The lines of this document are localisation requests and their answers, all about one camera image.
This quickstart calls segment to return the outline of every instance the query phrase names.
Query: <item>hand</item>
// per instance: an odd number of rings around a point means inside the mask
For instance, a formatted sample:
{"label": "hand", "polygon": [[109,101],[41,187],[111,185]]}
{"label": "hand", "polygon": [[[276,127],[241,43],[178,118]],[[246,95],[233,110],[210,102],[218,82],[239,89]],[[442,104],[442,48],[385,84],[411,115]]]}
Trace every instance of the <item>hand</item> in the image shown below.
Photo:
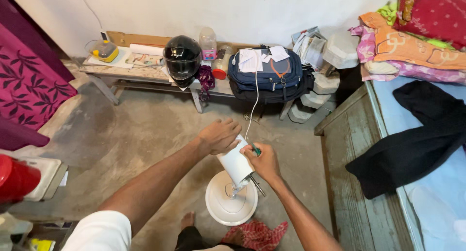
{"label": "hand", "polygon": [[276,179],[281,179],[282,175],[280,174],[277,154],[272,146],[261,143],[254,143],[254,145],[260,149],[260,156],[256,155],[252,145],[241,148],[240,153],[249,159],[257,174],[267,181],[267,183],[270,184]]}
{"label": "hand", "polygon": [[242,129],[238,121],[233,121],[230,117],[224,122],[217,119],[204,128],[198,138],[207,145],[209,154],[227,153],[241,142],[235,139]]}

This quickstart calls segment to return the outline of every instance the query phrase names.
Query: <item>pink label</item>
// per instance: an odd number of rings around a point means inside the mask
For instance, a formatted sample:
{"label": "pink label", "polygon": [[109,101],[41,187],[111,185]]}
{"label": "pink label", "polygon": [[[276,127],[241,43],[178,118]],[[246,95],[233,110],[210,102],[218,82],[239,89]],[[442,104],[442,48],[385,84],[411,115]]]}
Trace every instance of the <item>pink label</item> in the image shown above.
{"label": "pink label", "polygon": [[217,50],[215,49],[202,50],[202,60],[214,60],[216,56]]}

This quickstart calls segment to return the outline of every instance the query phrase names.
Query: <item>yellow container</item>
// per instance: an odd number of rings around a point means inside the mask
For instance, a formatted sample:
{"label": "yellow container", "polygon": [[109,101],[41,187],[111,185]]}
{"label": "yellow container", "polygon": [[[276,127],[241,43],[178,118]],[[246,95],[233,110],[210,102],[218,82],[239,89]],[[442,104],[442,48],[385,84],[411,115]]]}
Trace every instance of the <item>yellow container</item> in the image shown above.
{"label": "yellow container", "polygon": [[118,56],[118,47],[107,40],[98,40],[90,49],[90,54],[95,58],[110,63]]}

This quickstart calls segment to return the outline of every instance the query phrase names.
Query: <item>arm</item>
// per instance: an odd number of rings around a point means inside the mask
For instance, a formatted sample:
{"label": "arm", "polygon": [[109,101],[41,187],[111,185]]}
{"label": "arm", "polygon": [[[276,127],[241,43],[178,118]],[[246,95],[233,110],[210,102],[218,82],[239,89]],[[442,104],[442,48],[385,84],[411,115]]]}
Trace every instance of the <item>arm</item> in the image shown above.
{"label": "arm", "polygon": [[132,235],[135,236],[167,200],[181,178],[208,154],[235,148],[240,142],[235,140],[240,131],[237,121],[217,119],[178,152],[125,184],[99,206],[99,211],[124,214],[130,220]]}
{"label": "arm", "polygon": [[340,244],[336,242],[335,238],[330,235],[323,225],[299,201],[285,180],[283,180],[278,160],[272,147],[260,143],[254,143],[254,145],[261,150],[259,157],[253,153],[251,145],[243,147],[240,152],[249,159],[256,172],[269,183],[277,194],[285,207],[304,250],[341,251]]}

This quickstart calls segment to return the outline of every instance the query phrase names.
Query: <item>bare foot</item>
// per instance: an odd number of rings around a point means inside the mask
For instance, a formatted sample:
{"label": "bare foot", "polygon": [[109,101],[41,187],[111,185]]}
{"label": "bare foot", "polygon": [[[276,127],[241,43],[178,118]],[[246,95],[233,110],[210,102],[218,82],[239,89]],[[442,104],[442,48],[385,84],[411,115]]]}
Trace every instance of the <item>bare foot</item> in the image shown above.
{"label": "bare foot", "polygon": [[237,245],[243,246],[243,244],[244,244],[244,233],[241,230],[241,228],[239,228],[233,234],[231,234],[231,236],[226,238],[225,243],[232,243],[232,244],[237,244]]}
{"label": "bare foot", "polygon": [[194,225],[194,212],[189,212],[181,219],[181,230]]}

